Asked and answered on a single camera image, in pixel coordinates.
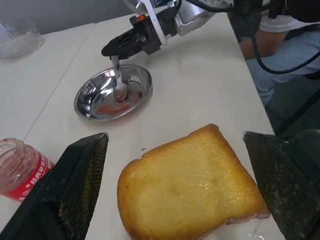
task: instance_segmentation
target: toast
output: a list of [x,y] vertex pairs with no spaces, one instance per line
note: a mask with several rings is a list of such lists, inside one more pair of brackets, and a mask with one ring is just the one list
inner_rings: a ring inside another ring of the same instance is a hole
[[130,162],[119,177],[117,201],[133,239],[197,239],[225,223],[270,216],[213,124]]

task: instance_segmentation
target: white shirt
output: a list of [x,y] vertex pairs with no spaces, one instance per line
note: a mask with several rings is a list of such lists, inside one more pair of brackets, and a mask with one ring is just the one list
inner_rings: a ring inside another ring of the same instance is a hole
[[300,29],[312,24],[315,23],[298,21],[292,16],[278,15],[276,19],[269,19],[267,15],[263,15],[259,29],[270,33],[281,33]]

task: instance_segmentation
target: metal plate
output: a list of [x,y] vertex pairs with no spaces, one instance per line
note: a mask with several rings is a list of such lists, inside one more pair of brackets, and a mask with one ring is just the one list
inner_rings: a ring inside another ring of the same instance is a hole
[[128,94],[122,101],[114,98],[117,85],[114,69],[104,70],[89,79],[74,99],[76,114],[93,121],[110,121],[136,109],[152,90],[150,73],[137,65],[120,66],[122,81],[128,85]]

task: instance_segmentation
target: bottle label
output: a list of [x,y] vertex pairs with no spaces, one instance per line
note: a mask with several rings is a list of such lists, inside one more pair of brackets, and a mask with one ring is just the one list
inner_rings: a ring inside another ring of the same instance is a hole
[[19,187],[3,195],[13,200],[22,202],[31,191],[36,182],[41,179],[55,165],[39,151],[38,164],[31,176]]

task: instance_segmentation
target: metal spoon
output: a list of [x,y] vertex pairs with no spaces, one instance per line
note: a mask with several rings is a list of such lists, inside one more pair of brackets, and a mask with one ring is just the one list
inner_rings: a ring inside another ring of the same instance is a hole
[[118,102],[123,100],[128,93],[128,86],[122,82],[119,56],[111,56],[114,75],[116,78],[116,86],[113,90],[113,96]]

